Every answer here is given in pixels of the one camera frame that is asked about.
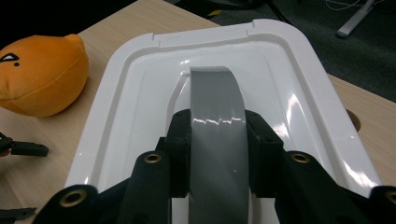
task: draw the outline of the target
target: white plastic tray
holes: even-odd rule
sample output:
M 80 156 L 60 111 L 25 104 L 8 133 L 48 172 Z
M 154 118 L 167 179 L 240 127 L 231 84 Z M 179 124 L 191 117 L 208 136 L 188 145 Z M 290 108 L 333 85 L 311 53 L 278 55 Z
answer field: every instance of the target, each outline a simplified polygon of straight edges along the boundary
M 305 36 L 280 21 L 256 20 L 141 35 L 120 47 L 107 65 L 66 186 L 103 191 L 129 177 L 137 156 L 166 136 L 172 115 L 190 108 L 192 66 L 228 67 L 246 109 L 262 115 L 286 150 L 316 157 L 339 185 L 367 197 L 381 184 Z M 173 223 L 187 223 L 187 201 L 173 200 Z M 273 207 L 271 200 L 251 197 L 249 223 L 277 223 Z

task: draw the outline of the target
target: orange plush toy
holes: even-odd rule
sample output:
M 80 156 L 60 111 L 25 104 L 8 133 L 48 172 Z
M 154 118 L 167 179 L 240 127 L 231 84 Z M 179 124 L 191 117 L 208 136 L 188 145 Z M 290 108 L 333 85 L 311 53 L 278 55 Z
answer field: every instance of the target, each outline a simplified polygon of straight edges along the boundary
M 78 35 L 33 35 L 0 50 L 0 106 L 18 114 L 46 117 L 80 95 L 88 56 Z

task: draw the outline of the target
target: wooden desk surface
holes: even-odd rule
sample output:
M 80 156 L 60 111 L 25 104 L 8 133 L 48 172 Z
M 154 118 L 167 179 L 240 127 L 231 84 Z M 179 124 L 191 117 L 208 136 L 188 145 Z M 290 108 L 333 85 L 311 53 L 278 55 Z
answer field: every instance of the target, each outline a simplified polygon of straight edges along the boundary
M 161 0 L 140 0 L 80 33 L 90 58 L 87 85 L 65 111 L 48 118 L 20 116 L 0 108 L 0 131 L 15 141 L 49 147 L 46 158 L 0 158 L 0 209 L 39 211 L 64 183 L 106 64 L 126 41 L 142 34 L 164 34 L 216 27 Z M 331 76 L 346 108 L 361 119 L 361 139 L 383 184 L 396 186 L 396 104 Z M 31 223 L 31 217 L 19 223 Z

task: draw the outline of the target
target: gray duct tape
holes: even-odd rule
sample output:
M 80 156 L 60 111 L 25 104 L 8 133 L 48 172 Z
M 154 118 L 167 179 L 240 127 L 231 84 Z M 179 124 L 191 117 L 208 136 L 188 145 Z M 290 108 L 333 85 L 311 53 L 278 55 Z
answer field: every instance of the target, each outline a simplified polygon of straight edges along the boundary
M 190 224 L 248 223 L 245 107 L 225 67 L 191 69 Z

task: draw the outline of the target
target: black clip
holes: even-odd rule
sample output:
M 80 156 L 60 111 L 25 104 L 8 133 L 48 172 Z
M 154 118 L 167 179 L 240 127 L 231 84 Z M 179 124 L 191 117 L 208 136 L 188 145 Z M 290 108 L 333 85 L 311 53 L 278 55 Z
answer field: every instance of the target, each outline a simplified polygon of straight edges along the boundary
M 46 146 L 29 142 L 16 142 L 0 133 L 0 154 L 6 153 L 8 150 L 11 150 L 11 155 L 46 157 L 49 154 L 49 149 Z

